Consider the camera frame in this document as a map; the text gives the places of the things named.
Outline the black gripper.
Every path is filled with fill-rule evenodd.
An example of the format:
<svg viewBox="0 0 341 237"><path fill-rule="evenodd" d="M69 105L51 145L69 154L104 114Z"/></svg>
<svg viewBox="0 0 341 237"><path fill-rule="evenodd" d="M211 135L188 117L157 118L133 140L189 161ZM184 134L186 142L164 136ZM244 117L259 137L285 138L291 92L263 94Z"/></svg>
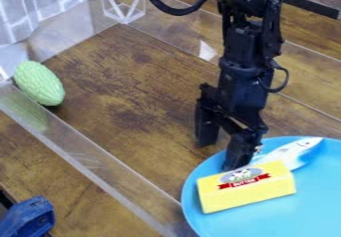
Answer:
<svg viewBox="0 0 341 237"><path fill-rule="evenodd" d="M252 161L268 132L260 117L268 99L261 83L272 83L273 71L260 65L239 65L227 59L220 59L219 66L219 85L200 85L194 135L197 145L205 147L216 144L221 129L232 134L223 165L224 171L232 171Z"/></svg>

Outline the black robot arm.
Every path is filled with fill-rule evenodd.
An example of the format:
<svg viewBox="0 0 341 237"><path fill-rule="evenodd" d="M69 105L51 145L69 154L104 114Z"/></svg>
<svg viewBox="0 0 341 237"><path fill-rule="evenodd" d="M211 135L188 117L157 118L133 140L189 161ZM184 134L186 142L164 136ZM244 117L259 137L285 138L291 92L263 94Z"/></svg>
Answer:
<svg viewBox="0 0 341 237"><path fill-rule="evenodd" d="M260 112L281 69L275 58L284 43L280 30L283 0L216 0L223 17L224 55L219 85L202 84L196 103L196 138L201 146L217 142L219 132L231 134L223 169L245 166L261 147L268 126Z"/></svg>

